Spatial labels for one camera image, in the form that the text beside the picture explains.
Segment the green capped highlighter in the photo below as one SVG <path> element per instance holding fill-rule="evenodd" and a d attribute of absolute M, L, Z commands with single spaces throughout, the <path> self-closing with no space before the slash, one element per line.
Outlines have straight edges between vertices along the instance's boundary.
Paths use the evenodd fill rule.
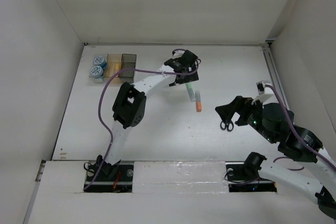
<path fill-rule="evenodd" d="M 195 102 L 196 101 L 196 97 L 195 97 L 195 92 L 192 88 L 192 85 L 190 83 L 186 84 L 186 88 L 187 88 L 187 92 L 189 94 L 189 98 L 191 102 Z"/>

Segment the orange capped grey highlighter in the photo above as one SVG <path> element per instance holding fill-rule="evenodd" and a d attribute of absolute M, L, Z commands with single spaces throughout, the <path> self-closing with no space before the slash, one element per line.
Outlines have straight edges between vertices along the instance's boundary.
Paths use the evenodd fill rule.
<path fill-rule="evenodd" d="M 202 111 L 202 102 L 201 102 L 201 93 L 199 90 L 195 91 L 195 104 L 196 104 L 196 111 Z"/>

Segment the yellow capped orange highlighter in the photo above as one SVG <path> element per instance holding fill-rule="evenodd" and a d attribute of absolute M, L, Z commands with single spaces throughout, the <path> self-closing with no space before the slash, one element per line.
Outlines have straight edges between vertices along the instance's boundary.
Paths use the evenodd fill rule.
<path fill-rule="evenodd" d="M 113 70 L 115 72 L 120 71 L 121 70 L 121 63 L 120 62 L 113 63 Z"/>

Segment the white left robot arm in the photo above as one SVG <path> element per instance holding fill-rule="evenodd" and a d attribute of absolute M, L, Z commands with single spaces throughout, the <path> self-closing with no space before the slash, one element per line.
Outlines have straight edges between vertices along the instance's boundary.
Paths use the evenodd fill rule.
<path fill-rule="evenodd" d="M 175 58 L 165 61 L 156 71 L 136 70 L 148 73 L 148 77 L 133 84 L 126 82 L 121 85 L 112 106 L 110 143 L 99 165 L 99 174 L 105 180 L 112 180 L 117 175 L 124 144 L 132 128 L 143 120 L 150 96 L 166 87 L 198 80 L 199 57 L 189 50 L 175 50 L 173 55 Z"/>

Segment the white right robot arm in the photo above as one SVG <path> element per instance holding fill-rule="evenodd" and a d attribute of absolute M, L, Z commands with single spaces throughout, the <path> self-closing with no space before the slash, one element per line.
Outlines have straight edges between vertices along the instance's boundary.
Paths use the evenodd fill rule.
<path fill-rule="evenodd" d="M 225 125 L 232 124 L 232 117 L 238 114 L 236 126 L 251 126 L 267 142 L 277 144 L 277 150 L 285 158 L 313 175 L 313 178 L 302 176 L 251 152 L 238 170 L 243 177 L 241 184 L 259 178 L 281 183 L 309 198 L 323 214 L 335 219 L 335 162 L 326 155 L 314 133 L 293 124 L 291 111 L 281 103 L 263 104 L 261 99 L 242 96 L 217 106 L 215 111 Z"/>

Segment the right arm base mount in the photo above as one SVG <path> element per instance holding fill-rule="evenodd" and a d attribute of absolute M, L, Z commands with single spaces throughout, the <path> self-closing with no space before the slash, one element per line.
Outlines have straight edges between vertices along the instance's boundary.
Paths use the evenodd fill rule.
<path fill-rule="evenodd" d="M 259 176 L 258 172 L 265 160 L 263 155 L 251 152 L 242 162 L 226 162 L 224 180 L 228 182 L 228 191 L 230 193 L 276 193 L 275 182 Z"/>

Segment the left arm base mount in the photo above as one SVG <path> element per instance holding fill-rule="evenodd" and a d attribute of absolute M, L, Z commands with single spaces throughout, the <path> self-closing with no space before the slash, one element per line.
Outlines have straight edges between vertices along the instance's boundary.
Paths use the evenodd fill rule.
<path fill-rule="evenodd" d="M 117 168 L 117 172 L 109 178 L 102 171 L 99 172 L 94 182 L 93 181 L 96 170 L 94 164 L 85 162 L 83 165 L 86 171 L 85 183 L 83 191 L 86 193 L 131 193 L 133 187 L 134 163 L 122 162 Z"/>

